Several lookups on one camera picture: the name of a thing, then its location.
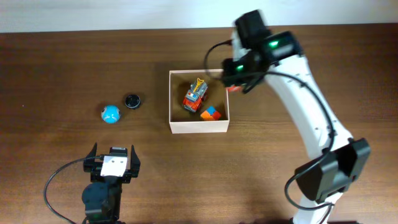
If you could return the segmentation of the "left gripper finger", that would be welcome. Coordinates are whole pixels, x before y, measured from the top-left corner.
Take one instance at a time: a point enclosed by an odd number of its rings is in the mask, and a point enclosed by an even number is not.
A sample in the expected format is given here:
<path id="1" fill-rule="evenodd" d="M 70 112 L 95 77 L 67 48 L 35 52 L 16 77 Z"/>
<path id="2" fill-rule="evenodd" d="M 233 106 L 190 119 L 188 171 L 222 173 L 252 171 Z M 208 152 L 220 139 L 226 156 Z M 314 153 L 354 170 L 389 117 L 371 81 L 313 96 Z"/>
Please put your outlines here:
<path id="1" fill-rule="evenodd" d="M 85 162 L 94 162 L 95 161 L 97 147 L 98 147 L 98 144 L 96 142 L 96 143 L 94 143 L 94 146 L 93 146 L 92 150 L 85 157 Z"/>
<path id="2" fill-rule="evenodd" d="M 141 161 L 138 158 L 138 155 L 136 154 L 134 145 L 131 146 L 131 165 L 130 168 L 131 170 L 139 170 L 141 166 Z"/>

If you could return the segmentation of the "blue robot ball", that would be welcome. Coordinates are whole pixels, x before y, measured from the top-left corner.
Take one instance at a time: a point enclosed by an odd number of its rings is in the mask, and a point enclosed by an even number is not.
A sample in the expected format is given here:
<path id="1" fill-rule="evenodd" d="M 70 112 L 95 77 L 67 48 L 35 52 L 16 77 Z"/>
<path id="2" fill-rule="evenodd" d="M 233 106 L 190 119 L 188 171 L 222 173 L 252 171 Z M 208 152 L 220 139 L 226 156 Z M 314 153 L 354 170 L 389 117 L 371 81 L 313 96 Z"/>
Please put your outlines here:
<path id="1" fill-rule="evenodd" d="M 106 105 L 101 112 L 101 119 L 109 124 L 117 123 L 121 117 L 120 110 L 115 105 Z"/>

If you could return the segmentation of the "black round wheel cap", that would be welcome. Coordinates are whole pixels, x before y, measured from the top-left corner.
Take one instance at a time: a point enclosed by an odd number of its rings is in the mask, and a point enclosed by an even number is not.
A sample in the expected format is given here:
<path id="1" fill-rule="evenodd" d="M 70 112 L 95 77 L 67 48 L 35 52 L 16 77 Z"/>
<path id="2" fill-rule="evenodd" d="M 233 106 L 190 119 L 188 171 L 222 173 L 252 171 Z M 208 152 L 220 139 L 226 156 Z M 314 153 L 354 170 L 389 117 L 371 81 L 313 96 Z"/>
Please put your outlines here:
<path id="1" fill-rule="evenodd" d="M 140 107 L 141 105 L 141 99 L 139 97 L 139 95 L 135 95 L 135 94 L 131 94 L 128 95 L 125 100 L 124 100 L 124 104 L 126 105 L 126 107 L 128 107 L 129 109 L 132 110 L 136 110 Z"/>

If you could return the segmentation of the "red toy fire truck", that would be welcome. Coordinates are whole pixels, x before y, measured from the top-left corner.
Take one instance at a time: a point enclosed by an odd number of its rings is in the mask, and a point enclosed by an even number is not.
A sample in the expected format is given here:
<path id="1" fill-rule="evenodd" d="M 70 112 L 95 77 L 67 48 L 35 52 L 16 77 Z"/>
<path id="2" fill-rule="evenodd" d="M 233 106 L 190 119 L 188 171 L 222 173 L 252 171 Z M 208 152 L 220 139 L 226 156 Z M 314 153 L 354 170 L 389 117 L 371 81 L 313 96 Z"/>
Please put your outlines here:
<path id="1" fill-rule="evenodd" d="M 190 85 L 190 89 L 184 96 L 183 107 L 192 113 L 196 113 L 201 108 L 202 103 L 207 99 L 207 91 L 207 83 L 197 78 L 195 82 Z"/>

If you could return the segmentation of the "colourful puzzle cube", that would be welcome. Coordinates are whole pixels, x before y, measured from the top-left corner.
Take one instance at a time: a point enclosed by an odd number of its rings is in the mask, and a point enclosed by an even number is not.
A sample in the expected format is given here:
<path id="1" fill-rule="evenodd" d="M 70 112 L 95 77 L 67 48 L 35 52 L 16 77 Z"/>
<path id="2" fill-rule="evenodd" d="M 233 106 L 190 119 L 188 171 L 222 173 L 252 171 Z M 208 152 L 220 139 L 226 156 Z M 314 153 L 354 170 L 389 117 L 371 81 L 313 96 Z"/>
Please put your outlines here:
<path id="1" fill-rule="evenodd" d="M 202 112 L 200 118 L 203 121 L 218 121 L 221 118 L 221 113 L 218 112 L 215 107 L 210 106 L 204 112 Z"/>

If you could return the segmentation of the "red robot ball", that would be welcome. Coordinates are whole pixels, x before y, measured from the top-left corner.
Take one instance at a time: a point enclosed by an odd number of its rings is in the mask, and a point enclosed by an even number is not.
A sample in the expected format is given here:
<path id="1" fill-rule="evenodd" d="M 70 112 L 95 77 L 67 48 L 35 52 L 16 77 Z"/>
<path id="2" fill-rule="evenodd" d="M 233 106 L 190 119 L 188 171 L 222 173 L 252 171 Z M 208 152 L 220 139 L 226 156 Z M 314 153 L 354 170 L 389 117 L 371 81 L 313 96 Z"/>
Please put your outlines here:
<path id="1" fill-rule="evenodd" d="M 228 92 L 241 91 L 243 88 L 241 86 L 229 86 L 226 88 Z"/>

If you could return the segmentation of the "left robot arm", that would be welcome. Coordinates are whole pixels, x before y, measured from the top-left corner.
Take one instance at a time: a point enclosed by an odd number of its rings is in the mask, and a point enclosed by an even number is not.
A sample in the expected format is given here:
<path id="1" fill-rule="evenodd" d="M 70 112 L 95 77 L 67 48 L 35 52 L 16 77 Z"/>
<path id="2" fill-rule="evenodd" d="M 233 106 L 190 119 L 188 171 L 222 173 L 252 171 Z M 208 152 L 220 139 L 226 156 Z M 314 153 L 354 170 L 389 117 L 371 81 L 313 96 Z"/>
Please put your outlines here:
<path id="1" fill-rule="evenodd" d="M 119 220 L 122 186 L 138 177 L 141 162 L 134 146 L 111 147 L 108 154 L 97 155 L 97 145 L 83 161 L 90 182 L 81 199 L 85 205 L 84 223 L 121 223 Z"/>

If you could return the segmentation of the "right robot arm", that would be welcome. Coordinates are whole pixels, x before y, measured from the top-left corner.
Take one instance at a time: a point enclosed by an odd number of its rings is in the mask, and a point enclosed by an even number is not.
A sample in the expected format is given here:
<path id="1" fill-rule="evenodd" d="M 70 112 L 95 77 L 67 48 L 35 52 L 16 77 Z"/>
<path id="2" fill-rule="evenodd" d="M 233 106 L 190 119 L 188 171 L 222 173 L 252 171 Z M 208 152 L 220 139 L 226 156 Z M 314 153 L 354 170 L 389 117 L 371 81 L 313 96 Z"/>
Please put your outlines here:
<path id="1" fill-rule="evenodd" d="M 335 116 L 293 33 L 272 33 L 255 10 L 235 20 L 229 45 L 233 57 L 223 61 L 223 85 L 249 93 L 267 83 L 283 102 L 306 147 L 309 161 L 290 178 L 302 192 L 290 222 L 326 223 L 370 156 L 367 140 L 355 139 Z"/>

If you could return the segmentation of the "pink cardboard box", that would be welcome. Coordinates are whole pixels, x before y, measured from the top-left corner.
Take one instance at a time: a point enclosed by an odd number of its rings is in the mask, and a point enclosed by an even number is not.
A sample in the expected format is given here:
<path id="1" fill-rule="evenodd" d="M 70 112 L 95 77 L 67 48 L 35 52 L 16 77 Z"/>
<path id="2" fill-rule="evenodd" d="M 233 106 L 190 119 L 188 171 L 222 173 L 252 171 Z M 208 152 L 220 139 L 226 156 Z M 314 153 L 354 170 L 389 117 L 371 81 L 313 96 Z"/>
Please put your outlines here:
<path id="1" fill-rule="evenodd" d="M 197 78 L 208 84 L 208 98 L 196 113 L 192 113 L 183 108 L 183 98 Z M 221 114 L 217 121 L 205 121 L 200 117 L 211 106 Z M 169 125 L 172 133 L 225 133 L 229 121 L 228 91 L 221 82 L 207 76 L 204 70 L 169 71 Z"/>

